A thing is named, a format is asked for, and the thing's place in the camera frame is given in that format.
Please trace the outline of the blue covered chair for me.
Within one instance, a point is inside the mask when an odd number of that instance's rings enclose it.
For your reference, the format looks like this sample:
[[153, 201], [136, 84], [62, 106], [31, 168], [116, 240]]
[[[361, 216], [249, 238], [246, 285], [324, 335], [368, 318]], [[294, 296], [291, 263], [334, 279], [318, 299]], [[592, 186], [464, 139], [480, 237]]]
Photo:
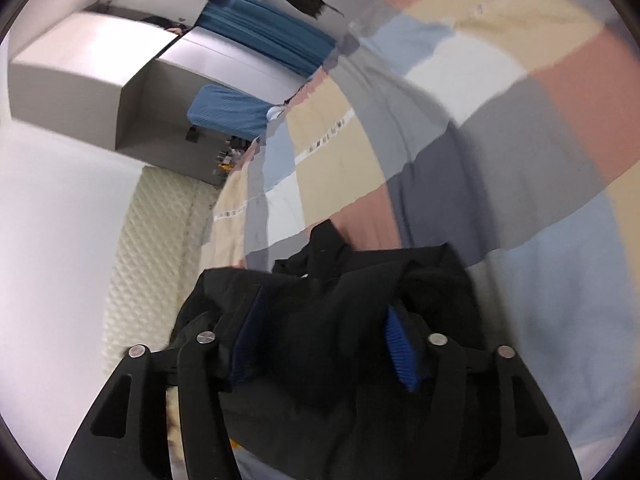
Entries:
[[272, 104], [221, 84], [198, 90], [186, 118], [197, 127], [253, 141], [267, 130]]

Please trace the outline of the patchwork plaid bed quilt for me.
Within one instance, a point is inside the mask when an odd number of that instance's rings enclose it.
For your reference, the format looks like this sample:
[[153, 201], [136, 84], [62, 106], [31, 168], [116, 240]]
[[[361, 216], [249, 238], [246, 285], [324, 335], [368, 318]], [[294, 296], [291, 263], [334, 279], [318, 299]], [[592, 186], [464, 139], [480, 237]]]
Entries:
[[610, 0], [378, 0], [233, 170], [201, 268], [448, 244], [586, 479], [639, 413], [639, 49]]

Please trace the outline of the blue curtain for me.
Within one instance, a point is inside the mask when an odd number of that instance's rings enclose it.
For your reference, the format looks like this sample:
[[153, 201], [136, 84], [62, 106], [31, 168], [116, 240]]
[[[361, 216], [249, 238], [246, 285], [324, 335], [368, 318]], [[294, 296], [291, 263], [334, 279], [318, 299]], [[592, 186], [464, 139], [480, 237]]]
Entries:
[[228, 6], [207, 3], [196, 26], [226, 37], [309, 77], [335, 47], [322, 30], [260, 0], [231, 0]]

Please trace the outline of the white wall cabinet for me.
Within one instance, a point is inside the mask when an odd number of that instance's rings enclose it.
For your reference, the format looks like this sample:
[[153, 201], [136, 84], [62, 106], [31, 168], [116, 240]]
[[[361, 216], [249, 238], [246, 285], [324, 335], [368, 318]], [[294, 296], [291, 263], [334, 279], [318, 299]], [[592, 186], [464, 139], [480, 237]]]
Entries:
[[303, 77], [209, 30], [184, 36], [105, 14], [78, 12], [9, 64], [11, 112], [22, 122], [207, 183], [224, 137], [186, 137], [201, 88], [223, 84], [272, 104]]

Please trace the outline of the cream quilted headboard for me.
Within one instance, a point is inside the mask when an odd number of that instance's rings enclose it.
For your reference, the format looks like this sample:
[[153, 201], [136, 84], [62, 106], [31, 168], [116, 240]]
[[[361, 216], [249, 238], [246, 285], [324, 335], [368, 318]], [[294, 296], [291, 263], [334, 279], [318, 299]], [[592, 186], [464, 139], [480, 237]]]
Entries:
[[213, 185], [146, 166], [131, 196], [103, 315], [102, 360], [111, 374], [126, 351], [168, 345], [198, 279], [200, 251], [219, 196]]

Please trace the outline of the black large garment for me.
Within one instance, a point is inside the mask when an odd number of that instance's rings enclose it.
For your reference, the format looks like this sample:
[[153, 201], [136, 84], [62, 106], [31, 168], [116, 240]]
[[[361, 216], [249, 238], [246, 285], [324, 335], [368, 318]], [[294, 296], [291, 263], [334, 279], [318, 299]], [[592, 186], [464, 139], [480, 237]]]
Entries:
[[170, 340], [202, 314], [248, 309], [233, 385], [221, 398], [231, 439], [294, 479], [405, 479], [428, 396], [399, 379], [386, 338], [398, 313], [484, 350], [473, 285], [448, 245], [355, 250], [331, 222], [268, 272], [203, 272]]

